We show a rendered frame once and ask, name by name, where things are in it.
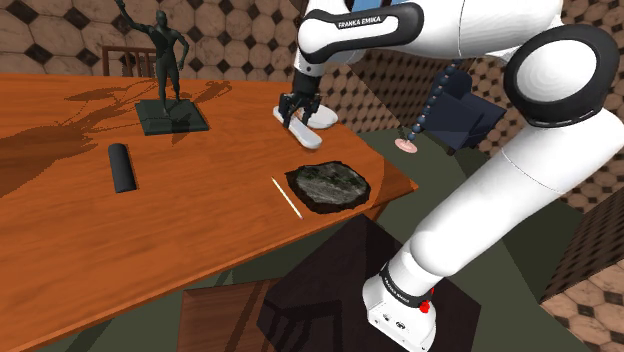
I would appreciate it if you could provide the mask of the white elongated rounded object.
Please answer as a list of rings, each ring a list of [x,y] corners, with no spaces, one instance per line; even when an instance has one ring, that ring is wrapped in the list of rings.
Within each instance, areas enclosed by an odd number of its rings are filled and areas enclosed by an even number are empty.
[[[327,129],[338,121],[337,114],[324,105],[320,105],[317,112],[313,113],[305,125],[302,122],[304,109],[300,108],[290,120],[288,130],[308,149],[318,149],[322,144],[321,137],[315,133],[316,129]]]

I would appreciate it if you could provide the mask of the dark robot stand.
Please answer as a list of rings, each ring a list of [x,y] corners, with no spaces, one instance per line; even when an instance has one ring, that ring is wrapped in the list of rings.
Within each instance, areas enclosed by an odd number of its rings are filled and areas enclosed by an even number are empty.
[[[471,352],[480,310],[358,216],[267,291],[257,326],[276,352]]]

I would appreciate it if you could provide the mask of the pale thin stick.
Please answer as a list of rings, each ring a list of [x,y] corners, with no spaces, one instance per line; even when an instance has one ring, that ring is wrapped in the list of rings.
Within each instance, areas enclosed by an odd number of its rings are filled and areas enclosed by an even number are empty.
[[[294,211],[294,213],[297,215],[297,217],[300,220],[303,220],[304,217],[301,214],[300,210],[295,206],[295,204],[293,203],[293,201],[291,200],[291,198],[286,194],[285,190],[281,187],[281,185],[278,183],[278,181],[274,178],[271,177],[271,180],[273,182],[273,184],[275,185],[275,187],[277,188],[277,190],[281,193],[281,195],[283,196],[283,198],[286,200],[286,202],[289,204],[289,206],[291,207],[291,209]]]

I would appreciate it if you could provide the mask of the dark green human figure statue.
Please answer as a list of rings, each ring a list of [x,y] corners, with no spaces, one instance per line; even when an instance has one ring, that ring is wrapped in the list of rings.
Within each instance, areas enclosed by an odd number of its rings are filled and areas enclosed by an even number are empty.
[[[184,67],[189,44],[183,35],[168,25],[162,10],[155,13],[156,23],[135,22],[125,9],[124,0],[115,0],[129,26],[149,36],[155,47],[157,100],[141,100],[135,105],[146,136],[207,131],[209,125],[195,104],[181,98],[179,72]]]

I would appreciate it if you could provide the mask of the brown wooden table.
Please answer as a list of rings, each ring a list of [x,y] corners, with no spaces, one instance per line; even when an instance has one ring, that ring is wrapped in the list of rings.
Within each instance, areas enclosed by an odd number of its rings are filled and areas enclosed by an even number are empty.
[[[285,173],[340,161],[379,214],[415,184],[347,127],[309,151],[273,117],[283,82],[186,80],[203,132],[146,136],[151,79],[0,74],[0,352],[23,352],[351,217],[319,215]],[[108,147],[137,189],[116,193]],[[274,177],[304,219],[273,184]]]

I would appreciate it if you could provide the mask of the dark grey stone plate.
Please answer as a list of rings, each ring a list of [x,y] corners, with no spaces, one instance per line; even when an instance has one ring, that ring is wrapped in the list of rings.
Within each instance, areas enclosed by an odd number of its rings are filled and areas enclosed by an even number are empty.
[[[340,161],[303,165],[285,173],[288,186],[306,207],[317,214],[355,209],[369,200],[366,179]]]

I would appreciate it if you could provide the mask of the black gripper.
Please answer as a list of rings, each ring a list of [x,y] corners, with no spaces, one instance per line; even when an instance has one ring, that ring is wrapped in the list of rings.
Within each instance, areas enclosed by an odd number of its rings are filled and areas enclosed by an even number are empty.
[[[310,118],[318,111],[321,97],[318,94],[321,76],[309,76],[300,71],[294,74],[292,93],[280,95],[278,112],[282,125],[288,129],[292,115],[298,110],[298,97],[308,98],[303,106],[302,122],[308,125]]]

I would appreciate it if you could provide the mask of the blue beaded floor lamp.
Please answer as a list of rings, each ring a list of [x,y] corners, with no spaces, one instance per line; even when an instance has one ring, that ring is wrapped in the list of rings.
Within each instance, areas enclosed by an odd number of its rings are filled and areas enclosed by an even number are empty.
[[[402,127],[398,129],[399,137],[395,140],[395,145],[402,151],[407,153],[416,153],[417,147],[413,143],[416,135],[424,130],[424,123],[431,114],[432,107],[436,105],[438,98],[444,93],[450,77],[453,76],[462,63],[462,59],[453,59],[451,63],[440,73],[438,78],[433,81],[433,86],[430,90],[429,97],[427,98],[424,107],[421,109],[416,122],[411,126],[410,132],[406,134]]]

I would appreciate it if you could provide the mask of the black cylinder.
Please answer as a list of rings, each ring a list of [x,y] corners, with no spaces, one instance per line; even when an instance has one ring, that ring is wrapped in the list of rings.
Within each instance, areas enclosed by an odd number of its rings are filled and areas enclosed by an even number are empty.
[[[108,147],[108,156],[116,193],[137,189],[128,149],[124,144],[114,143]]]

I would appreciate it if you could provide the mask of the brown wooden chair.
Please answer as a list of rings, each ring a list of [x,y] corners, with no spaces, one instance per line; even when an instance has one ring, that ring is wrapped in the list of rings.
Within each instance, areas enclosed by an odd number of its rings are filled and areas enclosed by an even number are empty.
[[[156,53],[154,48],[139,48],[126,46],[103,46],[102,52],[102,74],[110,75],[110,52],[120,52],[123,54],[126,73],[129,77],[137,74],[138,77],[155,77],[154,62],[151,55]]]
[[[183,292],[176,352],[276,352],[257,327],[277,279]]]

